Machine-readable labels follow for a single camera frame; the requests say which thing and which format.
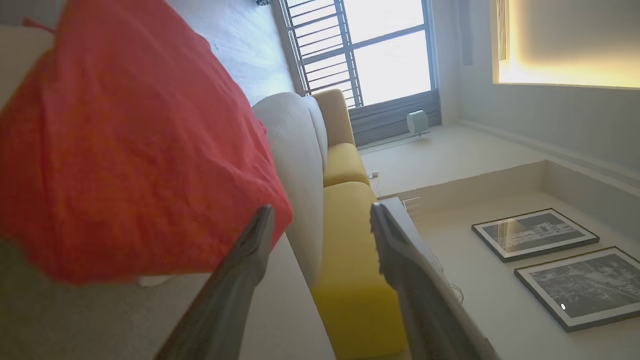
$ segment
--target black and white photo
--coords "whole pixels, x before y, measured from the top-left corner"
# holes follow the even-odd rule
[[[476,224],[472,230],[505,263],[600,240],[553,209]]]
[[[515,275],[567,332],[640,315],[640,263],[617,247],[518,268]]]

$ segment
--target red cloth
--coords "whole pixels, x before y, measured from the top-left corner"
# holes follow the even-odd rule
[[[210,272],[267,203],[273,246],[291,205],[209,44],[164,1],[69,0],[0,115],[0,231],[64,282]]]

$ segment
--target metal railing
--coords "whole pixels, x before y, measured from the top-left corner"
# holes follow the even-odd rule
[[[362,106],[358,71],[342,0],[285,3],[289,33],[301,67],[305,91],[329,88],[344,92],[347,106]]]

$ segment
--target white device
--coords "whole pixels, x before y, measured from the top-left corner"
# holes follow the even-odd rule
[[[429,132],[429,117],[423,110],[409,113],[406,116],[406,125],[411,134],[421,136]]]

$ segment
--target curtain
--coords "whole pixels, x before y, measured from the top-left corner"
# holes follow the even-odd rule
[[[429,126],[442,124],[440,94],[437,89],[349,109],[356,146],[408,133],[406,116],[418,110],[427,113]]]

